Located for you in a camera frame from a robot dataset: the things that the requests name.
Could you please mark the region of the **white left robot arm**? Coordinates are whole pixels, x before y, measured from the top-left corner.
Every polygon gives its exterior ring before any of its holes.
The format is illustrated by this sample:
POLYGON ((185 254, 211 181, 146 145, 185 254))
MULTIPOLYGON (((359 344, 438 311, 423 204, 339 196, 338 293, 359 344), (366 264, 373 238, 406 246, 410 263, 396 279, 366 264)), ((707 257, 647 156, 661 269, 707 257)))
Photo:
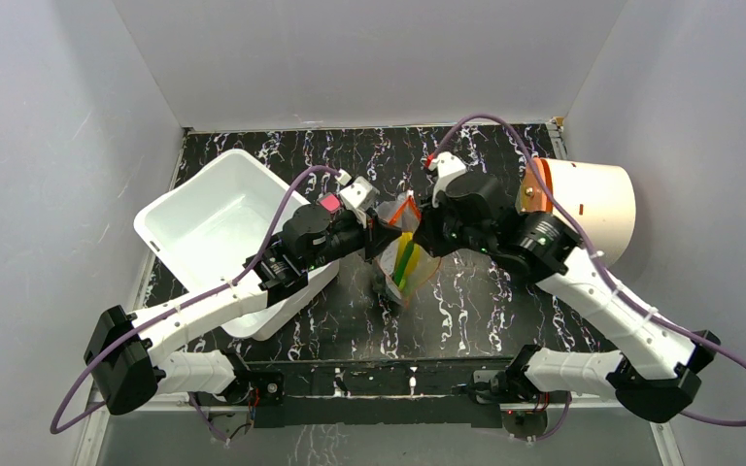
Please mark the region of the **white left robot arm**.
POLYGON ((400 235, 371 209, 357 214, 347 208, 333 213, 320 204, 299 207, 236 277, 158 308, 104 311, 85 350, 86 370, 116 416, 176 392, 206 392, 239 404, 250 395, 252 380, 235 357, 180 348, 232 319, 292 300, 309 288, 314 270, 354 253, 373 259, 400 235))

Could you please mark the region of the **white plastic bin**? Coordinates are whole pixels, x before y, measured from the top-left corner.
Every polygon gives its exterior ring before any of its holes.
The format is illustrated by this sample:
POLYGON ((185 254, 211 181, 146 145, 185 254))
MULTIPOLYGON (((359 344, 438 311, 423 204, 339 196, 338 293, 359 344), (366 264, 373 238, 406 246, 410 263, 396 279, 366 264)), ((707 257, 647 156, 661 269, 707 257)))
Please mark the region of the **white plastic bin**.
POLYGON ((139 237, 189 292, 237 276, 288 183, 248 152, 228 150, 134 218, 139 237))

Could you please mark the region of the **green chili pepper toy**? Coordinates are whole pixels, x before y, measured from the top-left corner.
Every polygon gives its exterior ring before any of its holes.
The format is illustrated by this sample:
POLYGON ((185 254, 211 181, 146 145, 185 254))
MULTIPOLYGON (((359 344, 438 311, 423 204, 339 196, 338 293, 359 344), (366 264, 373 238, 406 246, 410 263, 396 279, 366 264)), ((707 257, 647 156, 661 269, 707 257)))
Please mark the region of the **green chili pepper toy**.
POLYGON ((405 281, 404 276, 410 263, 414 247, 413 233, 404 232, 399 238, 395 266, 391 275, 392 280, 399 289, 403 287, 403 282, 405 281))

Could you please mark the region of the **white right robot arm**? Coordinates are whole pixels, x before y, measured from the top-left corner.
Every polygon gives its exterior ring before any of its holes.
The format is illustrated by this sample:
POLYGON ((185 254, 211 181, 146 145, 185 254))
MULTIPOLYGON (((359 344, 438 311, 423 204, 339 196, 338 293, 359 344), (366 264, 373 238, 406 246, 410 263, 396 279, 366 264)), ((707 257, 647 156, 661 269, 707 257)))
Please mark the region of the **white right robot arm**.
POLYGON ((518 213, 499 180, 481 172, 439 176, 420 205, 414 241, 434 256, 473 250, 575 310, 614 345, 564 352, 525 345, 501 372, 461 388, 480 403, 534 401, 568 391, 615 399, 631 413, 667 422, 689 407, 714 353, 631 309, 595 270, 580 236, 547 212, 518 213))

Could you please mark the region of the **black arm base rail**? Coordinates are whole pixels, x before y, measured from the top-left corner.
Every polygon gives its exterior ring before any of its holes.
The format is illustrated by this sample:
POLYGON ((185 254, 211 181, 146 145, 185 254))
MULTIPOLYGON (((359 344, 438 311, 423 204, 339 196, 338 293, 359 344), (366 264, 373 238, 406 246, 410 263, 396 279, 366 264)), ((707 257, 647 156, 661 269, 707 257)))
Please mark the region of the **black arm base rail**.
POLYGON ((93 376, 115 416, 157 395, 184 393, 220 414, 248 408, 257 428, 345 423, 467 423, 497 428, 501 406, 533 404, 539 395, 511 382, 511 357, 379 360, 245 361, 220 350, 177 351, 151 362, 146 350, 124 349, 97 361, 93 376))

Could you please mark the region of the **yellow starfruit toy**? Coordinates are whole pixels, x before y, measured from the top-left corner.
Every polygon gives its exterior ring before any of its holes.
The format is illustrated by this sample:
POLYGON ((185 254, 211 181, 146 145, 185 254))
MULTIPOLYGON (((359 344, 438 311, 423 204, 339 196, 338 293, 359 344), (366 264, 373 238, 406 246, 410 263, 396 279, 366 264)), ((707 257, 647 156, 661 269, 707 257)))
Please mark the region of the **yellow starfruit toy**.
POLYGON ((409 277, 416 270, 420 252, 413 241, 412 232, 404 232, 399 238, 396 260, 391 278, 399 289, 404 289, 409 277))

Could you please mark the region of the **clear orange zip bag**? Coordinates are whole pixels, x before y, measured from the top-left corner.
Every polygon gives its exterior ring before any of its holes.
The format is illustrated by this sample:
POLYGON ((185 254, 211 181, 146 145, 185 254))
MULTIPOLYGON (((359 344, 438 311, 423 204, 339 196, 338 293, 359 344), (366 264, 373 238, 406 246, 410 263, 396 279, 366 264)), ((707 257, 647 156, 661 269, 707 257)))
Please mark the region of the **clear orange zip bag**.
POLYGON ((436 275, 441 259, 414 241, 422 215, 413 190, 383 202, 376 213, 388 225, 397 227, 401 235, 374 259, 373 290, 406 307, 418 289, 436 275))

